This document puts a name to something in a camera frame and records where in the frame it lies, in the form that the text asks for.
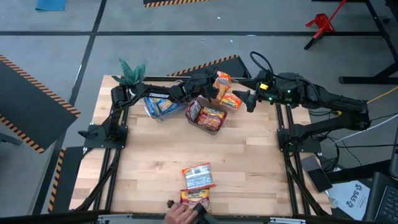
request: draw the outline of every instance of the gray floor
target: gray floor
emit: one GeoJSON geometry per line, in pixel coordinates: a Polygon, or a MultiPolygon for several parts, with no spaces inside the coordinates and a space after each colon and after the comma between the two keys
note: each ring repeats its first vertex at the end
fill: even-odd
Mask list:
{"type": "MultiPolygon", "coordinates": [[[[93,27],[100,2],[69,0],[62,12],[37,12],[34,10],[36,0],[2,2],[0,30],[88,31],[93,27]]],[[[381,18],[391,15],[382,1],[372,2],[381,18]]],[[[310,0],[219,0],[145,9],[141,0],[108,0],[99,30],[309,31],[316,28],[305,27],[306,22],[313,19],[316,13],[331,14],[337,5],[310,0]]],[[[386,29],[398,48],[397,24],[397,21],[391,20],[386,29]]],[[[333,25],[340,31],[377,29],[366,6],[355,3],[343,7],[333,25]]],[[[0,36],[0,54],[9,57],[60,96],[68,98],[87,41],[88,37],[0,36]]],[[[102,76],[121,73],[119,57],[132,66],[145,63],[147,75],[165,75],[226,55],[238,54],[255,75],[259,69],[249,58],[249,52],[256,50],[271,61],[275,72],[299,73],[330,92],[348,97],[370,100],[393,88],[390,85],[341,85],[337,80],[342,75],[372,76],[391,64],[392,56],[381,38],[327,37],[311,50],[304,51],[303,46],[308,41],[308,37],[97,37],[75,105],[82,115],[68,130],[64,146],[83,144],[83,138],[77,135],[77,131],[86,129],[91,121],[102,76]]],[[[371,118],[396,112],[397,94],[392,93],[371,103],[371,118]]],[[[390,144],[396,126],[397,120],[394,120],[348,139],[345,143],[390,144]]],[[[0,131],[8,132],[4,126],[0,126],[0,131]]],[[[351,133],[342,130],[330,135],[340,138],[351,133]]],[[[335,149],[329,142],[323,144],[323,152],[326,157],[335,156],[335,149]]],[[[358,148],[351,152],[362,164],[368,164],[389,158],[391,148],[358,148]]],[[[49,154],[50,151],[46,151],[37,155],[26,146],[2,144],[0,217],[31,212],[49,154]]],[[[346,149],[342,149],[340,165],[352,167],[359,164],[346,149]]]]}

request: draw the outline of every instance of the red stand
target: red stand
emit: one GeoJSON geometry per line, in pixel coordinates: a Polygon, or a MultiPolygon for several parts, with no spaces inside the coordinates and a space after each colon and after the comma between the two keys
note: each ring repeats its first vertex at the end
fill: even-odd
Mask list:
{"type": "Polygon", "coordinates": [[[340,5],[337,7],[337,9],[334,11],[334,13],[330,16],[330,19],[328,16],[324,13],[317,14],[315,16],[315,19],[312,20],[311,22],[307,23],[305,26],[310,27],[312,24],[317,24],[319,27],[319,30],[314,34],[310,42],[304,47],[304,50],[308,50],[318,39],[321,39],[323,36],[324,32],[336,32],[335,28],[333,28],[331,24],[331,20],[334,18],[334,16],[337,14],[337,12],[343,7],[343,5],[346,3],[346,0],[342,0],[340,5]]]}

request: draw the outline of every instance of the wooden tabletop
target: wooden tabletop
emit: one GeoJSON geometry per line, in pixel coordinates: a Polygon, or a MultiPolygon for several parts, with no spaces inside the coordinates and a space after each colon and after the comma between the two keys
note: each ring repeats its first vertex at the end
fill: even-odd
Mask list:
{"type": "MultiPolygon", "coordinates": [[[[170,82],[151,82],[170,85],[170,82]]],[[[104,76],[93,116],[100,124],[109,115],[111,89],[118,83],[104,76]]],[[[234,90],[247,90],[233,84],[234,90]]],[[[292,214],[283,155],[279,151],[275,106],[258,103],[253,113],[243,105],[228,113],[215,136],[188,123],[185,110],[164,121],[150,118],[142,100],[130,107],[129,134],[122,150],[114,189],[112,212],[166,213],[167,200],[180,200],[186,189],[181,170],[210,162],[216,187],[210,189],[211,211],[216,215],[292,214]]],[[[293,110],[295,123],[308,124],[308,110],[293,110]]],[[[302,158],[311,154],[301,153],[302,158]]],[[[100,176],[104,149],[85,156],[75,184],[70,208],[76,208],[93,190],[100,176]]],[[[331,213],[328,198],[318,194],[306,174],[306,186],[323,209],[331,213]]],[[[104,188],[104,207],[108,186],[104,188]]],[[[296,186],[299,210],[300,191],[296,186]]]]}

